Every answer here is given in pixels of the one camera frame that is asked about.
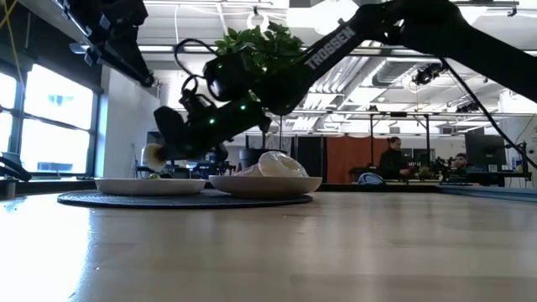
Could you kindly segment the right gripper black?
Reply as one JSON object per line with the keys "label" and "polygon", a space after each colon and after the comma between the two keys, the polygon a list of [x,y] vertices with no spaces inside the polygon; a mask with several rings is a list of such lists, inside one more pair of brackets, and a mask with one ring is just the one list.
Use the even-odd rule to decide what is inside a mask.
{"label": "right gripper black", "polygon": [[162,106],[154,111],[154,120],[165,143],[157,150],[158,159],[200,159],[203,154],[213,153],[215,161],[222,162],[228,157],[222,142],[253,127],[267,132],[271,123],[256,101],[228,102],[222,107],[213,103],[204,106],[199,102],[186,109],[186,122],[170,107]]}

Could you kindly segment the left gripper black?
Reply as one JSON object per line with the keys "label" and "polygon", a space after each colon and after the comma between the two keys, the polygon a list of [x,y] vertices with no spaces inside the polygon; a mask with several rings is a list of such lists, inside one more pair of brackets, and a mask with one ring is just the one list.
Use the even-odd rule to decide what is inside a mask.
{"label": "left gripper black", "polygon": [[104,45],[102,60],[143,87],[154,84],[134,39],[110,39],[137,29],[148,17],[143,0],[62,0],[62,15],[82,32],[89,48]]}

